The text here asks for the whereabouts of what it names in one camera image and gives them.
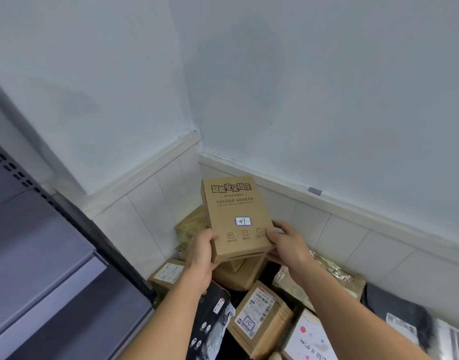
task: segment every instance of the hand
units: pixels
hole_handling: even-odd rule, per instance
[[[305,266],[313,263],[313,256],[306,246],[301,234],[284,221],[273,220],[273,226],[282,229],[284,233],[274,229],[266,229],[268,239],[276,244],[276,250],[266,254],[269,260],[287,266],[289,275],[302,286],[302,272]]]
[[[216,265],[211,262],[211,244],[213,230],[207,228],[194,236],[188,245],[188,258],[185,271],[191,277],[195,286],[201,288],[201,293],[208,289],[211,282],[211,272]]]

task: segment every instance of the person's left hand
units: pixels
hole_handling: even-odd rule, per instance
[[[201,293],[211,283],[211,272],[216,265],[211,262],[211,244],[213,230],[207,228],[194,236],[188,245],[188,258],[185,270],[193,278],[194,284],[201,288]]]

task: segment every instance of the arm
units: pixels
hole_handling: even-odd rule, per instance
[[[211,282],[211,229],[200,232],[188,248],[181,276],[148,324],[125,349],[122,360],[184,360],[201,294]]]
[[[301,234],[289,224],[273,221],[284,233],[268,231],[276,250],[268,257],[286,265],[316,310],[339,360],[428,360],[418,346],[370,312],[343,289],[307,248]]]

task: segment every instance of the wall tile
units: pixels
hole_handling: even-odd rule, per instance
[[[389,236],[370,231],[345,266],[376,283],[414,251],[414,248]]]
[[[366,227],[331,215],[316,244],[316,251],[337,264],[343,264],[368,232]]]
[[[198,163],[198,147],[196,145],[190,147],[178,157],[178,161],[186,189],[190,195],[190,201],[194,202],[197,207],[203,204],[201,199],[201,180],[203,177]]]
[[[156,180],[163,192],[168,207],[178,223],[191,213],[198,202],[185,185],[178,159],[174,159],[167,166],[155,173]]]
[[[321,236],[329,213],[308,204],[297,202],[291,224],[303,235],[306,244],[314,248]]]
[[[165,261],[128,196],[117,200],[93,221],[143,278]]]
[[[415,250],[378,285],[459,328],[459,265]]]
[[[296,200],[264,187],[258,186],[258,190],[271,218],[291,222]]]
[[[200,163],[200,170],[201,170],[202,177],[205,180],[210,180],[212,178],[223,178],[223,177],[232,176],[231,174],[225,173],[218,169],[214,169],[213,167],[206,165],[206,164],[202,164],[202,163]]]
[[[166,258],[171,257],[179,244],[174,230],[176,222],[156,177],[149,177],[129,192],[128,197],[162,253]]]

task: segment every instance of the wall molding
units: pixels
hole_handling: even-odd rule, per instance
[[[318,196],[310,193],[308,187],[259,172],[235,160],[209,151],[202,150],[199,152],[199,162],[230,175],[251,175],[259,186],[459,263],[459,243],[447,238],[425,232],[324,194]]]
[[[70,200],[88,218],[93,219],[200,140],[201,135],[198,131],[187,132],[166,148],[147,158],[136,168],[131,169],[118,180],[90,196],[82,194],[62,181],[54,180],[49,182],[49,185]]]

